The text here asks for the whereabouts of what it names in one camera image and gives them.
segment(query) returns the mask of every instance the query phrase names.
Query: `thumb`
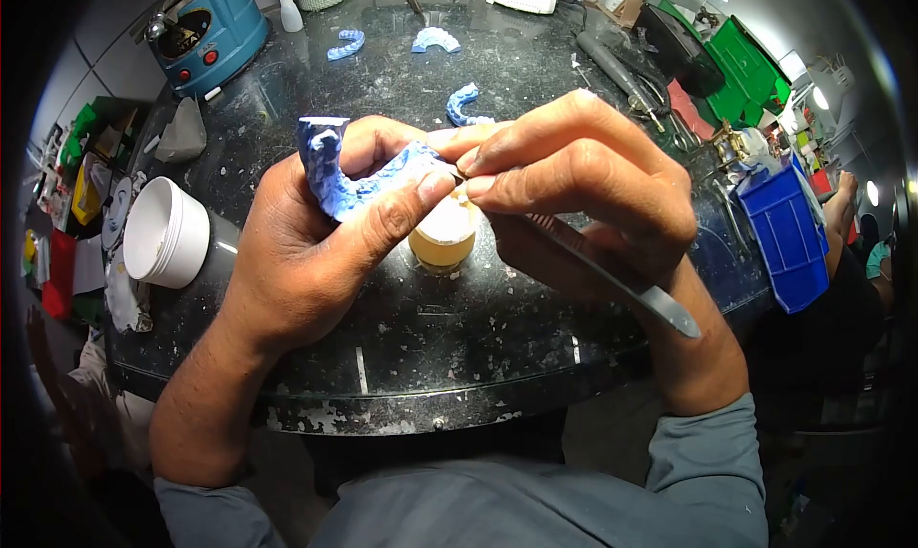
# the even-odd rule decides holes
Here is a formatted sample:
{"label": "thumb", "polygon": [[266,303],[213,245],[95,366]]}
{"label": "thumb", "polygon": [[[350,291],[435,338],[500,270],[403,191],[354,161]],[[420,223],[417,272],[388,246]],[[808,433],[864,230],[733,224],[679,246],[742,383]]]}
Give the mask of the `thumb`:
{"label": "thumb", "polygon": [[356,211],[323,244],[341,271],[339,278],[362,283],[453,189],[453,176],[435,170]]}

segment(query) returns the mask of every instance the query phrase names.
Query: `person in background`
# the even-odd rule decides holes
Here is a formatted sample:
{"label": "person in background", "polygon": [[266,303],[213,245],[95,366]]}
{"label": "person in background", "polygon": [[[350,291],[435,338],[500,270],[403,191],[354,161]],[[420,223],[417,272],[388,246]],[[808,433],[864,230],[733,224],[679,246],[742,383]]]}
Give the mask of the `person in background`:
{"label": "person in background", "polygon": [[[792,315],[781,307],[766,312],[743,343],[753,389],[813,393],[833,379],[855,378],[863,373],[864,358],[882,338],[885,312],[879,294],[845,245],[857,210],[856,194],[857,179],[843,171],[835,195],[822,207],[829,242],[825,255],[829,287]],[[793,422],[798,414],[789,409],[777,416],[780,422]]]}
{"label": "person in background", "polygon": [[46,421],[90,495],[131,546],[171,545],[148,484],[153,403],[110,389],[105,352],[92,338],[79,366],[58,373],[38,307],[29,308],[26,335]]}
{"label": "person in background", "polygon": [[857,262],[866,271],[866,262],[870,258],[870,252],[879,243],[879,225],[877,224],[877,218],[872,213],[865,213],[860,217],[860,226],[860,235],[857,236],[857,239],[850,247],[857,258]]}
{"label": "person in background", "polygon": [[[508,456],[390,466],[338,489],[312,545],[766,546],[745,361],[686,256],[696,229],[686,171],[587,91],[513,123],[431,134],[362,118],[344,134],[341,168],[361,172],[413,140],[472,176],[468,196],[489,216],[586,211],[597,220],[587,239],[668,290],[702,335],[684,338],[632,307],[669,411],[650,443],[645,487]],[[453,189],[453,177],[434,170],[334,227],[296,154],[262,176],[222,307],[153,413],[154,485],[176,546],[284,545],[236,485],[255,397],[287,351],[337,325],[373,268]],[[499,241],[502,254],[516,251],[511,264],[547,285],[618,299],[525,233]]]}
{"label": "person in background", "polygon": [[892,288],[892,249],[895,238],[889,235],[886,240],[877,243],[870,250],[867,258],[865,274],[870,284],[877,289],[883,309],[889,313],[895,303],[896,295]]}

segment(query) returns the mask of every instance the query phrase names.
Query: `dental lab workbench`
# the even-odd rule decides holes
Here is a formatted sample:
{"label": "dental lab workbench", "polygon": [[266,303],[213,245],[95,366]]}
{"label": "dental lab workbench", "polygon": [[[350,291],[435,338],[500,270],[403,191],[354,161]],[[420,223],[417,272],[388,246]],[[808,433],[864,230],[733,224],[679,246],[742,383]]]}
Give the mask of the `dental lab workbench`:
{"label": "dental lab workbench", "polygon": [[[381,114],[424,130],[450,127],[448,97],[467,83],[480,96],[469,115],[522,114],[585,83],[627,111],[625,95],[578,48],[582,10],[526,14],[486,0],[419,0],[461,44],[412,52],[422,26],[405,0],[345,0],[304,14],[287,34],[279,10],[263,51],[209,102],[199,100],[208,145],[187,164],[162,164],[135,152],[130,171],[172,178],[211,215],[204,267],[179,290],[152,287],[153,330],[117,333],[106,343],[114,382],[155,400],[219,309],[235,245],[262,173],[296,151],[301,116],[351,119]],[[607,19],[591,14],[588,29]],[[341,60],[341,29],[365,44]],[[177,99],[166,86],[142,131],[142,149],[162,133]],[[689,255],[728,322],[739,329],[772,304],[763,261],[743,253],[711,181],[710,147],[678,151],[671,132],[655,141],[695,182],[698,239]],[[575,228],[589,221],[565,216]],[[277,430],[388,435],[486,425],[567,406],[647,377],[646,340],[623,307],[572,301],[506,266],[488,223],[452,272],[432,274],[403,242],[362,288],[341,324],[315,345],[281,359],[262,388],[252,424]]]}

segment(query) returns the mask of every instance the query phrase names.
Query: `plastic bottle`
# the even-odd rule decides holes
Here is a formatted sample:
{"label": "plastic bottle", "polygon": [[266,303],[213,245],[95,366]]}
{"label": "plastic bottle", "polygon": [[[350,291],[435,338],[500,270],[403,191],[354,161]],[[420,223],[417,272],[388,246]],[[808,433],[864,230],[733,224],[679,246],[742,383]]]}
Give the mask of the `plastic bottle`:
{"label": "plastic bottle", "polygon": [[303,15],[293,0],[281,0],[281,24],[287,32],[299,32],[303,29]]}

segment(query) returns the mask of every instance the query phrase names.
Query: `blue plaster teeth model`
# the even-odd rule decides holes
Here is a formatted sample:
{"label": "blue plaster teeth model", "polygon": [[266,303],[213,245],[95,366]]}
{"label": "blue plaster teeth model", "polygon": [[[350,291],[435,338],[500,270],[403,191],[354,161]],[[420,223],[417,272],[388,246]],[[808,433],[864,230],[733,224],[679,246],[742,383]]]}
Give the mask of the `blue plaster teeth model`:
{"label": "blue plaster teeth model", "polygon": [[478,98],[478,87],[475,83],[470,83],[463,88],[456,90],[450,95],[446,102],[446,116],[450,118],[456,126],[475,126],[476,124],[493,124],[494,118],[488,116],[465,116],[462,113],[462,106],[476,101]]}
{"label": "blue plaster teeth model", "polygon": [[430,46],[442,46],[442,49],[451,54],[462,49],[462,46],[459,45],[459,40],[455,39],[446,30],[436,26],[421,28],[418,32],[418,37],[415,37],[414,43],[411,44],[411,51],[425,52]]}
{"label": "blue plaster teeth model", "polygon": [[402,186],[405,176],[429,172],[442,163],[440,155],[419,141],[407,144],[391,162],[369,177],[352,180],[338,163],[341,140],[350,118],[299,118],[296,145],[306,169],[309,189],[322,211],[345,221],[376,196]]}
{"label": "blue plaster teeth model", "polygon": [[347,46],[328,49],[328,52],[326,52],[325,56],[329,61],[347,58],[357,50],[363,48],[363,42],[366,41],[366,37],[360,30],[341,30],[338,33],[338,39],[350,40],[350,44]]}

